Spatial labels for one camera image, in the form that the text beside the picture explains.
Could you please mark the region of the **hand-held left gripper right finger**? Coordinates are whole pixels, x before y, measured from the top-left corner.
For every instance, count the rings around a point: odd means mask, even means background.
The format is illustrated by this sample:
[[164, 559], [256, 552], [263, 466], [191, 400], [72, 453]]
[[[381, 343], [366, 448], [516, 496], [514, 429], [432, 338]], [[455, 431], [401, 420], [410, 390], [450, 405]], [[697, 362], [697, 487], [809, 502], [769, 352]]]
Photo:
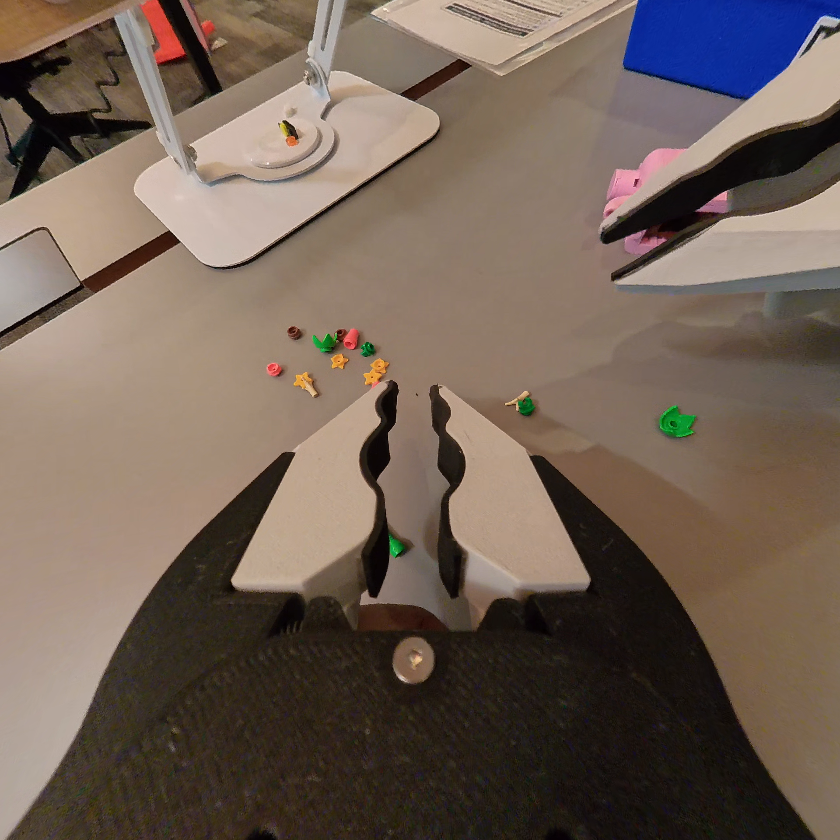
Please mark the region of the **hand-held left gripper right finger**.
[[591, 582], [529, 452], [447, 387], [430, 388], [437, 467], [448, 482], [437, 559], [447, 593], [527, 599]]

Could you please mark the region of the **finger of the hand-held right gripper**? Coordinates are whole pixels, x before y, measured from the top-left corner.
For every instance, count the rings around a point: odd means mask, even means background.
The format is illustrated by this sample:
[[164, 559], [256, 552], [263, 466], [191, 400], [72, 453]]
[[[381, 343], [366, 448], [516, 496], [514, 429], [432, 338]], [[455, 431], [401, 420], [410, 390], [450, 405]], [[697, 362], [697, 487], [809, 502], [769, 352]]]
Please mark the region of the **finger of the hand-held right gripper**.
[[660, 228], [726, 193], [728, 210], [666, 246], [838, 245], [838, 15], [792, 63], [605, 216], [604, 244]]
[[838, 157], [730, 191], [730, 209], [698, 232], [618, 270], [626, 291], [762, 292], [772, 319], [838, 323]]

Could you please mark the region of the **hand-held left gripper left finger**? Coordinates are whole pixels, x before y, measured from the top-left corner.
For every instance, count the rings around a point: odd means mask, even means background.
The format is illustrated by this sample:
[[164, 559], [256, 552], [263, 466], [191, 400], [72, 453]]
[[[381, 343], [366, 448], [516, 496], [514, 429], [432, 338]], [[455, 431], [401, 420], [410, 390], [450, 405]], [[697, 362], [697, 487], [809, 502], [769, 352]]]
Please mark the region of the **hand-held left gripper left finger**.
[[232, 578], [247, 592], [378, 596], [390, 560], [383, 491], [398, 384], [368, 392], [291, 459]]

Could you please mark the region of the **blue plastic bin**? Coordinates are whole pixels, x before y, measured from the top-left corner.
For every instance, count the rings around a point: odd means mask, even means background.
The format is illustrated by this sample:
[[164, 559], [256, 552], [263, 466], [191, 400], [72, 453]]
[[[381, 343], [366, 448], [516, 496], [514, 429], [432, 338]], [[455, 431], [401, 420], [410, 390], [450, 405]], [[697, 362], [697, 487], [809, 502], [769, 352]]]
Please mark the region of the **blue plastic bin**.
[[838, 17], [838, 1], [639, 1], [623, 67], [749, 98]]

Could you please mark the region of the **pink toy toaster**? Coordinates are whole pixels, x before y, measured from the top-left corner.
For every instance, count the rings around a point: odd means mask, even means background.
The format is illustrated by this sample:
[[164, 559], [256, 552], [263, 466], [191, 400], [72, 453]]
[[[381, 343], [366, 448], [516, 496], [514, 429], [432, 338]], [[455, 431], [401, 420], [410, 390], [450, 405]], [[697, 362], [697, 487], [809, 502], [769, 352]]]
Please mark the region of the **pink toy toaster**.
[[[683, 154], [680, 149], [657, 149], [648, 154], [635, 170], [615, 170], [606, 192], [606, 205], [603, 217], [607, 218], [620, 207], [628, 197], [643, 186], [650, 177], [661, 170], [667, 163]], [[662, 245], [679, 231], [699, 221], [726, 213], [728, 194], [721, 193], [698, 210], [681, 217], [674, 217], [656, 224], [644, 231], [631, 234], [624, 239], [624, 248], [629, 255], [640, 256]]]

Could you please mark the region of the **paper sheet in clear sleeve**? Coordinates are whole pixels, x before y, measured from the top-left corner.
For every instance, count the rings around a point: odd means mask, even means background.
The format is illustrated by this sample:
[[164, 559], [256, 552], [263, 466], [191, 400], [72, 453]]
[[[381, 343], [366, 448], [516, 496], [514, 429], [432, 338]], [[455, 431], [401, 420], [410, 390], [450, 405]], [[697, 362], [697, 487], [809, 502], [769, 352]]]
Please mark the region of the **paper sheet in clear sleeve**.
[[593, 27], [635, 1], [394, 1], [383, 23], [499, 77]]

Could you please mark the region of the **white book stand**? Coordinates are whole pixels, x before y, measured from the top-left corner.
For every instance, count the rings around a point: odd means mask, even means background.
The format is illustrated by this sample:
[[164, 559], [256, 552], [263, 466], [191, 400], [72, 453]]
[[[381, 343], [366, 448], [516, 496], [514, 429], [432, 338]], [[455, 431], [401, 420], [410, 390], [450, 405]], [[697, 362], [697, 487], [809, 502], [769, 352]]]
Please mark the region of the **white book stand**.
[[[79, 278], [132, 250], [128, 186], [136, 199], [206, 266], [229, 268], [257, 257], [358, 187], [431, 140], [435, 112], [350, 72], [334, 69], [346, 2], [319, 2], [299, 81], [280, 83], [257, 104], [220, 108], [237, 89], [204, 104], [209, 129], [174, 117], [139, 2], [113, 2], [85, 23], [113, 17], [151, 109], [140, 135], [154, 163], [129, 163], [94, 179], [107, 155], [69, 172], [69, 194], [44, 185], [2, 205], [2, 245], [46, 227]], [[297, 129], [286, 145], [278, 123]]]

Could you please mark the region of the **black office chair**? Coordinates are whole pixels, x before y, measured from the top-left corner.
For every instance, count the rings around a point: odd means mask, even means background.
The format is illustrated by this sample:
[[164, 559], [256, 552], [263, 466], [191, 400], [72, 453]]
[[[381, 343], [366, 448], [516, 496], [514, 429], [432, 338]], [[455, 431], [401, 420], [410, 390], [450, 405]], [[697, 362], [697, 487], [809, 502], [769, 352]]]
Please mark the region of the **black office chair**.
[[19, 141], [21, 152], [8, 145], [8, 159], [17, 167], [17, 175], [9, 194], [15, 198], [32, 184], [41, 165], [52, 150], [58, 150], [74, 163], [84, 162], [84, 157], [73, 145], [75, 137], [98, 135], [109, 138], [115, 133], [142, 131], [151, 127], [149, 122], [131, 119], [98, 117], [92, 110], [76, 112], [50, 112], [29, 91], [32, 82], [44, 75], [56, 76], [70, 58], [29, 57], [1, 65], [1, 96], [14, 100], [30, 119], [30, 126]]

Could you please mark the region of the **red plastic floor object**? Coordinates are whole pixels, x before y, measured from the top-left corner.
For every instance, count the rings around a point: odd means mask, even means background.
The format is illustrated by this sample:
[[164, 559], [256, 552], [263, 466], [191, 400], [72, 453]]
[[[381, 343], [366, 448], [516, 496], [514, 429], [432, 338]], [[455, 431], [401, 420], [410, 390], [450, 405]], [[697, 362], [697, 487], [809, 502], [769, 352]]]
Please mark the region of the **red plastic floor object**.
[[157, 65], [162, 67], [176, 62], [183, 65], [191, 63], [193, 60], [187, 55], [180, 36], [175, 32], [161, 3], [145, 2], [141, 5], [141, 9], [155, 38], [154, 59]]

